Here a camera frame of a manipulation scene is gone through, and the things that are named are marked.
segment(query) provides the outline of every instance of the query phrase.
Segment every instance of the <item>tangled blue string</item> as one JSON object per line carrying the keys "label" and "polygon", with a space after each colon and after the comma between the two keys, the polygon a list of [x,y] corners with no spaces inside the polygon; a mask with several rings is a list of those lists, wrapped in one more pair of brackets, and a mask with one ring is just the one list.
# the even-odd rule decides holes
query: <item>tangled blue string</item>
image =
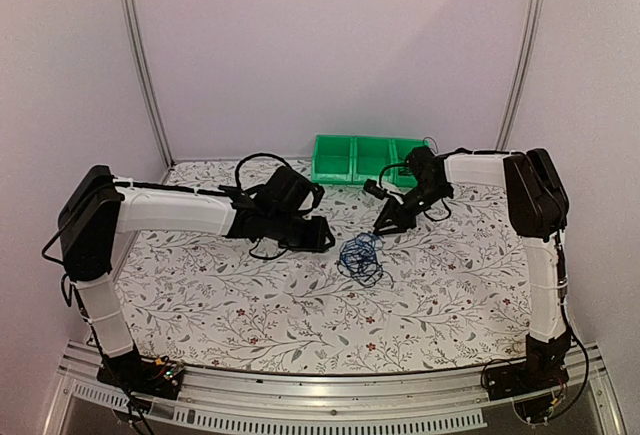
{"label": "tangled blue string", "polygon": [[361,233],[353,240],[344,242],[340,247],[338,270],[365,288],[373,287],[386,273],[378,262],[376,252],[380,248],[382,248],[380,237],[372,233]]}

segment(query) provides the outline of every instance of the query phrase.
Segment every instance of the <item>metal frame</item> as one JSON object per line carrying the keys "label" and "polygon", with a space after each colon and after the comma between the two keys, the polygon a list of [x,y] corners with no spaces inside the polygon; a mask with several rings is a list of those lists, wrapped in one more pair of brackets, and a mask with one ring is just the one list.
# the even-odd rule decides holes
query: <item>metal frame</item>
{"label": "metal frame", "polygon": [[520,47],[520,56],[518,57],[518,66],[513,78],[513,83],[511,84],[511,91],[507,99],[504,117],[502,118],[500,133],[498,134],[498,141],[496,142],[496,150],[505,150],[509,143],[509,137],[513,130],[516,113],[520,105],[520,99],[522,98],[524,83],[527,78],[527,71],[538,31],[538,22],[540,20],[543,1],[544,0],[529,0],[529,9],[527,11],[524,35],[522,37],[522,46]]}
{"label": "metal frame", "polygon": [[[603,433],[623,435],[624,426],[598,347],[591,344],[587,350],[593,395],[602,400],[598,412]],[[59,396],[55,398],[51,413],[58,414],[56,420],[62,420],[60,413],[66,412],[69,395],[114,410],[125,410],[122,392],[95,380],[99,365],[100,356],[94,349],[69,342],[58,368],[58,375],[66,380],[66,385],[59,385]],[[567,354],[566,365],[571,377],[569,384],[582,383],[585,363],[577,347]],[[464,428],[456,426],[455,420],[470,417],[478,427],[485,423],[482,409],[511,403],[511,399],[489,401],[487,392],[479,384],[481,371],[482,367],[472,367],[400,375],[331,377],[188,366],[178,400],[149,399],[153,406],[148,418],[215,433],[361,435],[382,434],[380,427],[384,426],[394,427],[396,435],[452,433]],[[449,420],[449,427],[444,426],[444,420]],[[422,423],[430,422],[433,427],[440,421],[443,426],[436,425],[435,431],[416,431]],[[256,424],[268,429],[252,428],[247,432],[248,424],[253,424],[256,430]],[[58,426],[61,425],[48,423],[44,434],[58,435]]]}
{"label": "metal frame", "polygon": [[149,121],[151,122],[151,129],[153,130],[158,150],[160,150],[162,161],[167,167],[172,167],[175,162],[171,153],[171,147],[164,128],[164,123],[160,116],[160,109],[158,108],[158,100],[156,99],[156,94],[153,89],[153,83],[151,81],[151,73],[149,72],[147,57],[142,43],[142,34],[140,32],[140,22],[138,20],[135,0],[122,0],[122,9],[124,11],[124,18],[127,24],[129,42],[131,43],[131,51],[133,53],[133,59],[138,73],[140,88],[142,89],[142,96],[147,107]]}

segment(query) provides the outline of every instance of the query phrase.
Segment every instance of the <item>floral pattern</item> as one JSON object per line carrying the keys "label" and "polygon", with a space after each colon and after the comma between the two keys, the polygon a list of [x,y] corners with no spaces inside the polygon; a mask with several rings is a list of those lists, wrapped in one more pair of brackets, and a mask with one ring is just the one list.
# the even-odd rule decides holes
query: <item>floral pattern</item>
{"label": "floral pattern", "polygon": [[[253,160],[243,185],[277,162]],[[309,162],[292,161],[309,176]],[[170,184],[233,185],[235,162],[181,163]],[[187,363],[290,373],[410,372],[523,354],[529,284],[524,250],[508,224],[504,191],[455,187],[442,222],[384,237],[388,276],[363,288],[341,275],[340,245],[373,226],[381,204],[357,187],[326,187],[317,209],[336,236],[324,254],[262,261],[246,240],[142,232],[117,284],[132,335],[146,355]],[[433,218],[445,214],[432,209]],[[264,241],[258,253],[275,253]]]}

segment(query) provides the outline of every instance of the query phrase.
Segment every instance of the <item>white wall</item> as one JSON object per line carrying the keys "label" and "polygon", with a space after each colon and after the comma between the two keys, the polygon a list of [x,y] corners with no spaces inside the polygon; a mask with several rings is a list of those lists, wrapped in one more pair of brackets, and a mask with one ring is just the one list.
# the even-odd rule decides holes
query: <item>white wall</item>
{"label": "white wall", "polygon": [[34,435],[62,350],[85,333],[40,249],[91,165],[163,169],[120,0],[0,0],[0,20],[0,433]]}
{"label": "white wall", "polygon": [[528,0],[136,0],[177,159],[318,133],[491,147]]}
{"label": "white wall", "polygon": [[573,312],[640,433],[640,0],[545,0],[510,145],[559,169]]}

